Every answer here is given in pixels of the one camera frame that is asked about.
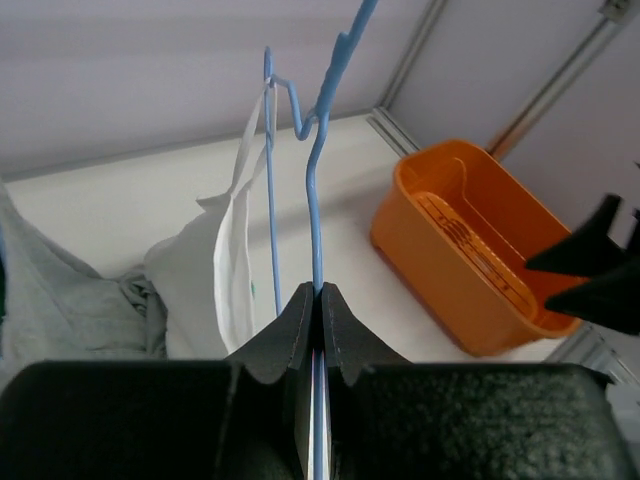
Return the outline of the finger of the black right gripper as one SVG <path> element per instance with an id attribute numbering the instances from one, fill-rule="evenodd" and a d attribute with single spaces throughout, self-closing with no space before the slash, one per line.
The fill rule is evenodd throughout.
<path id="1" fill-rule="evenodd" d="M 627 335 L 639 334 L 639 260 L 549 297 L 545 307 Z"/>
<path id="2" fill-rule="evenodd" d="M 607 194 L 576 230 L 529 258 L 528 270 L 576 277 L 594 277 L 621 265 L 627 255 L 610 237 L 621 197 Z"/>

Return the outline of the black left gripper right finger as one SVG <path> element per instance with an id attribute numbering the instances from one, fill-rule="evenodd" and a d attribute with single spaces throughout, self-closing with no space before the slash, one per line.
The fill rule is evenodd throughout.
<path id="1" fill-rule="evenodd" d="M 353 386 L 367 366 L 410 364 L 353 314 L 336 284 L 324 284 L 321 311 L 330 386 Z"/>

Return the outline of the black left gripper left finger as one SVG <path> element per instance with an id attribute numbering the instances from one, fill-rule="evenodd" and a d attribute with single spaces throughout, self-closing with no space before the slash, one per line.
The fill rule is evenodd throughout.
<path id="1" fill-rule="evenodd" d="M 280 315 L 226 360 L 242 365 L 265 385 L 299 370 L 308 350 L 313 304 L 312 283 L 300 284 Z"/>

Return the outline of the light blue wire hanger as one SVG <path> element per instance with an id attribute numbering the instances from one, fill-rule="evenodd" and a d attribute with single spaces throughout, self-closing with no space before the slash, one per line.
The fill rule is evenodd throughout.
<path id="1" fill-rule="evenodd" d="M 302 353 L 303 386 L 301 396 L 296 399 L 296 404 L 305 407 L 308 414 L 306 420 L 296 423 L 303 428 L 298 451 L 307 455 L 307 459 L 302 464 L 306 468 L 305 474 L 308 479 L 327 479 L 330 476 L 331 466 L 330 429 L 327 427 L 327 418 L 329 416 L 328 380 L 321 326 L 324 263 L 316 171 L 328 135 L 330 113 L 337 88 L 376 6 L 377 3 L 375 1 L 363 1 L 350 29 L 338 34 L 316 102 L 306 114 L 301 113 L 294 83 L 275 73 L 271 49 L 266 47 L 264 51 L 263 76 L 264 82 L 268 87 L 264 96 L 264 116 L 269 234 L 274 299 L 277 313 L 280 313 L 282 308 L 272 159 L 275 145 L 275 121 L 273 116 L 277 106 L 277 101 L 275 100 L 276 89 L 282 87 L 288 94 L 294 122 L 294 134 L 297 140 L 306 140 L 312 128 L 317 128 L 305 170 L 305 190 L 310 221 L 312 296 L 310 320 L 305 328 L 306 338 Z"/>

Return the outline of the white tank top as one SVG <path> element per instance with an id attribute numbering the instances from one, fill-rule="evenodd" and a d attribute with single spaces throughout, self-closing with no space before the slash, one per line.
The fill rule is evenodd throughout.
<path id="1" fill-rule="evenodd" d="M 198 198 L 201 212 L 145 255 L 146 277 L 167 309 L 171 360 L 222 359 L 255 333 L 248 248 L 249 197 L 267 149 L 250 154 L 263 104 L 277 92 L 263 84 L 238 148 L 228 189 Z"/>

